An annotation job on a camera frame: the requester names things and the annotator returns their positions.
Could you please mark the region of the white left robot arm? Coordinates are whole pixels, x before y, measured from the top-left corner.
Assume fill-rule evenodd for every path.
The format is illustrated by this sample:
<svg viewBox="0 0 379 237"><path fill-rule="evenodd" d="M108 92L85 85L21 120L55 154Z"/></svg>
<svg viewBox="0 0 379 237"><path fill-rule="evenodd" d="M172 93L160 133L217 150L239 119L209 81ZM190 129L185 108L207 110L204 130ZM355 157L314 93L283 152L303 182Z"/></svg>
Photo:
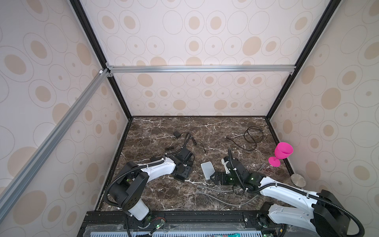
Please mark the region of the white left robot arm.
<svg viewBox="0 0 379 237"><path fill-rule="evenodd" d="M194 145L197 144L192 134L188 132L183 145L178 150L164 154L147 164L138 165L128 162L105 188L104 202L120 208L138 221L145 220L150 215L150 210L142 201L141 196L149 182L166 175L171 175L180 182L188 179L194 162L193 153L187 149L190 141Z"/></svg>

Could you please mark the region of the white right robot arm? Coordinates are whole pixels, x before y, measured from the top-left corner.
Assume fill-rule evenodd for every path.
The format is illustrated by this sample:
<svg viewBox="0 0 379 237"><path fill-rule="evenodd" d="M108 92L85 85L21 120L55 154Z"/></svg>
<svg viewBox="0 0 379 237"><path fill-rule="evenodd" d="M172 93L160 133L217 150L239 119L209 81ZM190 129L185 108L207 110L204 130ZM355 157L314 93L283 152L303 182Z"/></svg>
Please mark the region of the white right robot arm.
<svg viewBox="0 0 379 237"><path fill-rule="evenodd" d="M222 159L224 172L214 172L210 179L216 185L240 187L250 194L275 198L287 204L280 206L265 202L253 219L253 223L261 228L269 228L273 224L290 225L308 229L321 237L347 237L351 221L357 227L357 237L365 235L362 223L347 211L337 198L329 191L306 191L295 188L259 173L250 172L237 159L231 150Z"/></svg>

